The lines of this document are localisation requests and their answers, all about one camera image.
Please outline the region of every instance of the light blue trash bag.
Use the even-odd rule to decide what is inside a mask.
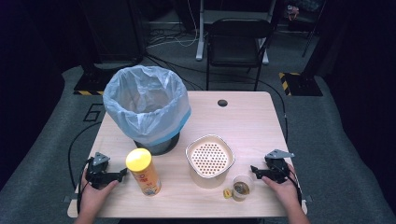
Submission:
[[[191,114],[180,77],[158,66],[121,69],[107,84],[103,99],[107,113],[120,129],[145,147],[154,147],[176,135],[178,140]]]

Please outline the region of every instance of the black chair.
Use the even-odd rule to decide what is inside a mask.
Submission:
[[[209,90],[210,66],[257,68],[254,91],[259,84],[266,41],[273,26],[265,20],[222,19],[208,32],[206,90]]]

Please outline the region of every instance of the canister lid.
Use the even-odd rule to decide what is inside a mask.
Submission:
[[[126,157],[126,167],[133,172],[141,172],[151,163],[151,153],[145,148],[132,150]]]

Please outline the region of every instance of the yellow snack canister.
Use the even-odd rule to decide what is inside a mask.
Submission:
[[[152,163],[151,153],[147,149],[132,150],[125,163],[145,195],[153,196],[160,192],[161,181]]]

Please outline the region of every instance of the person's left hand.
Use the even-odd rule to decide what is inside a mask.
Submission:
[[[87,169],[84,170],[81,178],[80,187],[83,189],[83,191],[81,197],[80,211],[78,214],[78,219],[76,219],[75,223],[79,223],[79,221],[82,221],[82,219],[84,221],[81,223],[93,222],[99,210],[105,203],[106,198],[110,194],[111,190],[113,190],[119,184],[118,180],[114,180],[103,189],[95,189],[85,179],[86,174]]]

